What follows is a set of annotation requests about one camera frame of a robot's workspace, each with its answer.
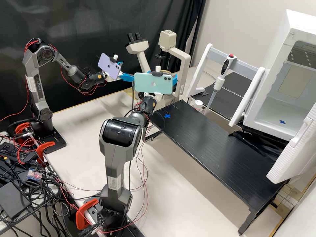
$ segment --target smartphone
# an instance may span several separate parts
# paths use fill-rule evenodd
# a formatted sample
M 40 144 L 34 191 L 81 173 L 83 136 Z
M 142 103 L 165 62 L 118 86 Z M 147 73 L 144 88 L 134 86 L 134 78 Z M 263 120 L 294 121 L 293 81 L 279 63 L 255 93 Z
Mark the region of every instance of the smartphone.
M 146 93 L 172 94 L 172 76 L 153 76 L 151 73 L 134 74 L 135 91 Z
M 110 57 L 102 53 L 98 62 L 98 67 L 106 72 L 113 80 L 116 80 L 121 71 L 121 66 L 110 60 Z

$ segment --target red clamp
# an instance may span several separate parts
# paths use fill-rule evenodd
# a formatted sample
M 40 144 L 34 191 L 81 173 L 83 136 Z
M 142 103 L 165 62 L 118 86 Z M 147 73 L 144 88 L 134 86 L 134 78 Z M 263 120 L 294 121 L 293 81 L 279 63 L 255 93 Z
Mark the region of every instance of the red clamp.
M 90 207 L 97 205 L 98 203 L 98 199 L 94 198 L 91 201 L 83 204 L 83 206 L 78 209 L 78 211 L 76 212 L 76 224 L 78 230 L 83 230 L 89 226 L 89 223 L 85 218 L 85 211 L 88 210 Z
M 43 151 L 48 147 L 54 146 L 55 144 L 56 144 L 55 142 L 46 142 L 46 143 L 43 143 L 42 145 L 39 145 L 36 148 L 36 153 L 40 157 L 40 158 L 37 158 L 38 163 L 40 164 L 43 163 L 43 160 L 44 160 Z
M 21 133 L 21 132 L 23 132 L 23 129 L 28 128 L 28 127 L 30 127 L 29 122 L 21 123 L 15 128 L 15 133 L 16 134 Z M 22 144 L 24 142 L 24 140 L 25 139 L 23 139 L 23 138 L 19 138 L 19 139 L 17 139 L 17 142 Z

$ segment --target white table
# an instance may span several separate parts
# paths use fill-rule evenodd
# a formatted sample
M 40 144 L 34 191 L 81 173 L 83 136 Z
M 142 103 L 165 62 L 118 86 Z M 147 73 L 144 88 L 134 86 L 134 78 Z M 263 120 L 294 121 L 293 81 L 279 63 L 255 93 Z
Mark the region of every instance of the white table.
M 102 189 L 107 180 L 104 156 L 99 149 L 100 128 L 107 118 L 124 116 L 131 102 L 131 97 L 125 92 L 118 92 L 54 114 L 54 127 L 66 140 L 67 146 L 46 158 L 61 180 L 82 189 Z M 172 143 L 164 135 L 157 137 L 155 142 L 164 144 L 166 149 Z M 168 157 L 161 156 L 159 151 L 151 147 L 150 142 L 144 144 L 143 155 L 149 170 L 149 207 L 136 222 L 136 226 L 144 236 L 238 236 L 237 227 L 168 162 Z M 184 155 L 180 151 L 179 159 Z M 126 184 L 127 172 L 128 163 L 125 164 Z M 65 185 L 74 193 L 75 198 L 96 193 Z M 140 175 L 134 159 L 131 166 L 131 188 L 140 185 Z M 132 194 L 133 201 L 128 212 L 131 219 L 142 206 L 143 190 Z M 84 201 L 76 203 L 82 206 Z

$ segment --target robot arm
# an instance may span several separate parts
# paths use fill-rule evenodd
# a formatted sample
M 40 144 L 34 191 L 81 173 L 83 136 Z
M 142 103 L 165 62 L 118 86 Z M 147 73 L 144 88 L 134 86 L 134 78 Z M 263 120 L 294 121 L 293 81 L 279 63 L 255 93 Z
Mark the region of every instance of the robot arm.
M 145 96 L 140 110 L 129 117 L 107 119 L 99 135 L 100 151 L 105 156 L 107 185 L 102 189 L 99 203 L 103 208 L 127 213 L 132 201 L 131 192 L 124 185 L 124 164 L 135 156 L 142 128 L 149 123 L 156 100 Z
M 39 68 L 54 61 L 60 64 L 67 71 L 68 76 L 75 83 L 80 84 L 80 88 L 84 90 L 103 83 L 106 78 L 103 72 L 85 75 L 77 66 L 71 65 L 54 46 L 43 42 L 40 38 L 28 42 L 22 62 L 25 66 L 26 80 L 32 98 L 31 110 L 41 123 L 45 123 L 44 130 L 46 131 L 53 130 L 51 123 L 53 114 L 45 100 Z

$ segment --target teal smartphone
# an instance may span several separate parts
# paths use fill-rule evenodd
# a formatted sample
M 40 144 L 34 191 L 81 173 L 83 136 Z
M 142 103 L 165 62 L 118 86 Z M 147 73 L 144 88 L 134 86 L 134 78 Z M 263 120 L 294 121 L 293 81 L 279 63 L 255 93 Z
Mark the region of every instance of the teal smartphone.
M 172 94 L 172 76 L 153 76 L 151 73 L 134 74 L 135 91 L 146 93 Z

